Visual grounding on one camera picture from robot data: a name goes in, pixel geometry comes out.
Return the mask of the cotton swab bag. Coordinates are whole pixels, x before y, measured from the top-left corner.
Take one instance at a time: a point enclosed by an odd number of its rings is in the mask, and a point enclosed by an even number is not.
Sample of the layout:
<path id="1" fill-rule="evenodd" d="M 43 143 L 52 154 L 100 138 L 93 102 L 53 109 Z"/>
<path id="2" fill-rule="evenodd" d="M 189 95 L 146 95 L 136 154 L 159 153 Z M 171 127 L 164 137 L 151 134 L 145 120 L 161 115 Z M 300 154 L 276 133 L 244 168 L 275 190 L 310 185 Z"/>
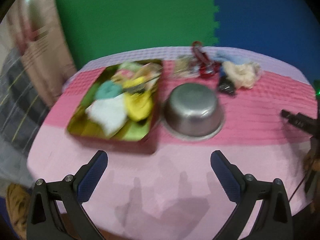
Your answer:
<path id="1" fill-rule="evenodd" d="M 182 55 L 176 58 L 173 70 L 173 76 L 178 78 L 197 78 L 199 73 L 194 70 L 196 66 L 194 57 L 190 55 Z"/>

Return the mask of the blue foam mat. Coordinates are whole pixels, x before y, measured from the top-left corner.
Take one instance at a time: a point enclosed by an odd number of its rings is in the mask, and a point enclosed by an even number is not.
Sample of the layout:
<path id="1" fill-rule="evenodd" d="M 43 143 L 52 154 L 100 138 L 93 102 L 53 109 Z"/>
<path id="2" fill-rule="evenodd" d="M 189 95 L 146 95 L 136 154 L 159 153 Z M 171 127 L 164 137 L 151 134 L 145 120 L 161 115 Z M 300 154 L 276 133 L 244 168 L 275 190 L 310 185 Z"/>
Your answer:
<path id="1" fill-rule="evenodd" d="M 319 79 L 319 17 L 304 0 L 214 0 L 217 44 L 289 63 Z"/>

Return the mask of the red silver snack wrapper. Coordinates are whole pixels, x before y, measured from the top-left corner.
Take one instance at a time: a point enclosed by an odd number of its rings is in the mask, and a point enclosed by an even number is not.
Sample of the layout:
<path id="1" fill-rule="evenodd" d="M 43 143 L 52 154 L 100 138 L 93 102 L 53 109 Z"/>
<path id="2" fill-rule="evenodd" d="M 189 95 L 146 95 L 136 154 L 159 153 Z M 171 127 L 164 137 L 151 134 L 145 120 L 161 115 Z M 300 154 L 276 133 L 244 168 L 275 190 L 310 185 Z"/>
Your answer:
<path id="1" fill-rule="evenodd" d="M 200 41 L 194 41 L 191 45 L 193 56 L 199 65 L 200 78 L 210 79 L 220 71 L 221 63 L 211 60 L 206 52 L 203 51 L 203 46 Z"/>

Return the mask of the light blue fluffy sock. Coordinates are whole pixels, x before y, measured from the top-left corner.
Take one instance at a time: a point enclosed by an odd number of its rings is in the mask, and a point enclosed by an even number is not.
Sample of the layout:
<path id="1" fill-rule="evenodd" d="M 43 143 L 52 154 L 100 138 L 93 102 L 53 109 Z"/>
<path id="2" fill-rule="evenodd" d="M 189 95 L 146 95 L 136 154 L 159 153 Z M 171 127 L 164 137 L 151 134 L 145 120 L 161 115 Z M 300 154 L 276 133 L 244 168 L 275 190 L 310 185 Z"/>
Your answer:
<path id="1" fill-rule="evenodd" d="M 224 50 L 218 50 L 215 53 L 215 56 L 213 57 L 214 61 L 217 62 L 227 62 L 230 61 L 233 64 L 236 65 L 242 65 L 242 64 L 247 64 L 250 63 L 252 60 L 243 56 L 239 56 L 239 55 L 232 55 L 230 53 L 228 53 L 227 51 Z"/>

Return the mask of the cream white cloth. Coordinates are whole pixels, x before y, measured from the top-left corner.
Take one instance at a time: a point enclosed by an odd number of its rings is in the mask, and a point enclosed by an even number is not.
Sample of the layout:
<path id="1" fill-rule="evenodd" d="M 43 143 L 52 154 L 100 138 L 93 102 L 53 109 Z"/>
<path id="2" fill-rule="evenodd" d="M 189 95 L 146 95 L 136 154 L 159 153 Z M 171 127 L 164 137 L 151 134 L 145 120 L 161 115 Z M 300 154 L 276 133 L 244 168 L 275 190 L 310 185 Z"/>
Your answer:
<path id="1" fill-rule="evenodd" d="M 222 68 L 227 79 L 234 84 L 236 89 L 252 89 L 263 74 L 262 68 L 255 62 L 234 64 L 226 61 L 222 64 Z"/>

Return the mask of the floral curtain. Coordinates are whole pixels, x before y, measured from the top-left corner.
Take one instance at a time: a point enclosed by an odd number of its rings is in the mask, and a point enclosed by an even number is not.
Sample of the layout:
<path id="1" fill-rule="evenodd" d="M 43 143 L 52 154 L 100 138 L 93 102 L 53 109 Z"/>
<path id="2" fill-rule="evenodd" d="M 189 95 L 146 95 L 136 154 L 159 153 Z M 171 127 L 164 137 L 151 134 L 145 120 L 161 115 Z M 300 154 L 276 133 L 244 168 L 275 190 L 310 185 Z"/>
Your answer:
<path id="1" fill-rule="evenodd" d="M 18 49 L 41 100 L 53 107 L 76 73 L 55 0 L 8 0 L 3 8 L 10 39 Z"/>

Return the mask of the green foam mat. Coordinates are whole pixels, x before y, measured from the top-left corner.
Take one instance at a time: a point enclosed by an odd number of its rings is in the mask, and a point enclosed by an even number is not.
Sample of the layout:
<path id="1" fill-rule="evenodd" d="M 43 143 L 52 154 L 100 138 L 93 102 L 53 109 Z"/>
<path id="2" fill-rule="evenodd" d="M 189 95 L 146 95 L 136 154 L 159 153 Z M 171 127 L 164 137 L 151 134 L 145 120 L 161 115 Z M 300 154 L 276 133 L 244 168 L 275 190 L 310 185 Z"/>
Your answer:
<path id="1" fill-rule="evenodd" d="M 77 68 L 129 50 L 217 44 L 214 0 L 56 0 Z"/>

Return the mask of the teal fluffy sock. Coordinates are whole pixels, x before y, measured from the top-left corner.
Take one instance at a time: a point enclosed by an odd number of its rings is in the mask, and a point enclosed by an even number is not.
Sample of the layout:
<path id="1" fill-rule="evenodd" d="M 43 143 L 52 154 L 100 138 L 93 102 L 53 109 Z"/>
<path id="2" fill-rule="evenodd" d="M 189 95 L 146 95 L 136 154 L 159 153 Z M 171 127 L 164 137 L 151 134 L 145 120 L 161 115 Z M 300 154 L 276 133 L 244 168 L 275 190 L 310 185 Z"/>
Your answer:
<path id="1" fill-rule="evenodd" d="M 122 87 L 113 81 L 105 81 L 95 93 L 95 100 L 110 99 L 119 96 L 123 92 Z"/>

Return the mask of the steel bowl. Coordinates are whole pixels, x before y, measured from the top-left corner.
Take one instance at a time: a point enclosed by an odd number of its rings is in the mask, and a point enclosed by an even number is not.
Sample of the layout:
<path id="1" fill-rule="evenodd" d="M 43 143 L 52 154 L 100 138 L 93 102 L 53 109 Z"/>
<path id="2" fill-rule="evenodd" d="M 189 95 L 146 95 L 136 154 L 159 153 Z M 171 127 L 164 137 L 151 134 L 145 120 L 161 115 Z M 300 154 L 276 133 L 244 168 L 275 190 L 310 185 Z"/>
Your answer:
<path id="1" fill-rule="evenodd" d="M 184 83 L 163 103 L 162 122 L 178 139 L 204 141 L 221 131 L 225 115 L 215 91 L 199 83 Z"/>

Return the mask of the blue black sachet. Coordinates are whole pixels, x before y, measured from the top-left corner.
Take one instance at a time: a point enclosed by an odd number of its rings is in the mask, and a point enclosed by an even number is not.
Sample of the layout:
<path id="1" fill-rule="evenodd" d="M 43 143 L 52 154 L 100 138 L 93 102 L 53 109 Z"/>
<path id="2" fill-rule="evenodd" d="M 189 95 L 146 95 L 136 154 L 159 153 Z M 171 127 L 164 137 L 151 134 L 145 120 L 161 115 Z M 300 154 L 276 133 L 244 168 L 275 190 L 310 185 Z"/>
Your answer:
<path id="1" fill-rule="evenodd" d="M 227 94 L 228 96 L 236 95 L 236 88 L 234 83 L 228 79 L 227 74 L 222 68 L 219 71 L 219 81 L 217 84 L 217 91 L 223 94 Z"/>

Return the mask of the yellow grey sock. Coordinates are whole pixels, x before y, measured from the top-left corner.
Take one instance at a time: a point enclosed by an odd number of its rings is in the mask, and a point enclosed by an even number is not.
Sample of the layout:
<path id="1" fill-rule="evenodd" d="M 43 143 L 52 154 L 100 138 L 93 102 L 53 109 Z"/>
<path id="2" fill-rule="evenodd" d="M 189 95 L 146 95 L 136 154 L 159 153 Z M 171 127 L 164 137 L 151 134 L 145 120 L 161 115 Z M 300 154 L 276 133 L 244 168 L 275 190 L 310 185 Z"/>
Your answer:
<path id="1" fill-rule="evenodd" d="M 149 90 L 143 93 L 124 93 L 124 102 L 129 118 L 135 122 L 147 119 L 153 108 L 152 96 Z"/>

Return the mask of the pink checkered tablecloth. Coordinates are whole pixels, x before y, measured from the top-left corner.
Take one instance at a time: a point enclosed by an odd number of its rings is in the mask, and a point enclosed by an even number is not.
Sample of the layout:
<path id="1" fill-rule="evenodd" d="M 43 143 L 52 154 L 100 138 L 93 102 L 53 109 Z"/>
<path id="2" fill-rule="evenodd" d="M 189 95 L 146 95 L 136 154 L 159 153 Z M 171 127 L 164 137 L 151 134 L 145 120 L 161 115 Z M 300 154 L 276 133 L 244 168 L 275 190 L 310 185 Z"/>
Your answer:
<path id="1" fill-rule="evenodd" d="M 287 124 L 282 109 L 315 117 L 313 87 L 295 67 L 243 49 L 226 48 L 261 65 L 264 73 L 252 89 L 236 97 L 220 96 L 225 123 L 206 141 L 183 141 L 158 126 L 154 154 L 114 152 L 100 141 L 83 141 L 67 132 L 80 100 L 103 68 L 125 61 L 164 60 L 161 97 L 181 81 L 172 77 L 174 58 L 188 47 L 133 50 L 90 61 L 67 83 L 47 115 L 29 152 L 34 178 L 60 181 L 74 174 L 99 149 L 108 153 L 108 167 L 84 208 L 97 227 L 131 239 L 212 239 L 234 209 L 210 166 L 220 150 L 243 173 L 257 179 L 280 178 L 291 198 L 292 213 L 308 205 L 299 182 L 309 136 Z"/>

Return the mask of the red gold tin box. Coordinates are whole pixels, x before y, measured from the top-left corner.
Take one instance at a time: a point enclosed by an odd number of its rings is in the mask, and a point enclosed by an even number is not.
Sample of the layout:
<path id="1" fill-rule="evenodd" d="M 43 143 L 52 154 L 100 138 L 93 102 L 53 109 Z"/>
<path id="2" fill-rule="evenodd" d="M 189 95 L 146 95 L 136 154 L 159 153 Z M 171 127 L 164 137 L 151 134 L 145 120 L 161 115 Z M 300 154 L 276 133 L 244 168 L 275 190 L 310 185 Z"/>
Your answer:
<path id="1" fill-rule="evenodd" d="M 103 68 L 70 118 L 68 134 L 107 152 L 155 153 L 162 73 L 160 59 Z"/>

